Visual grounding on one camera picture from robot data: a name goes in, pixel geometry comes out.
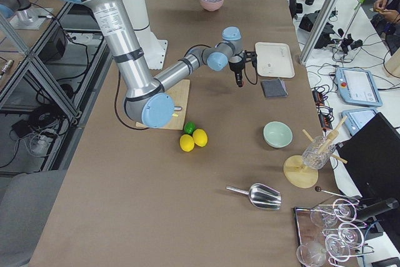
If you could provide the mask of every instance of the gray chair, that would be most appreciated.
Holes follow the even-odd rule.
[[[0,199],[0,267],[29,262],[65,174],[46,171],[11,180]]]

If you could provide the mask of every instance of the black monitor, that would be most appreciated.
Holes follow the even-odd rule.
[[[400,201],[400,134],[378,113],[350,140],[339,143],[340,157],[362,198],[374,202]],[[400,209],[377,216],[379,223],[400,251]]]

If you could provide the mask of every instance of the green bowl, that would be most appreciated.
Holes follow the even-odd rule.
[[[264,127],[264,139],[268,145],[274,148],[282,148],[290,144],[293,134],[286,124],[272,121]]]

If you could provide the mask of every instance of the white tray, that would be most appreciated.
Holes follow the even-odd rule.
[[[294,68],[290,49],[283,43],[256,43],[257,73],[270,78],[292,78]]]

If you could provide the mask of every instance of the hand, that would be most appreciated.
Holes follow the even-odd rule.
[[[400,13],[397,12],[395,9],[385,9],[384,11],[381,11],[380,14],[384,16],[387,22],[390,23],[399,22]]]
[[[377,0],[374,3],[374,11],[383,11],[388,4],[388,0]]]

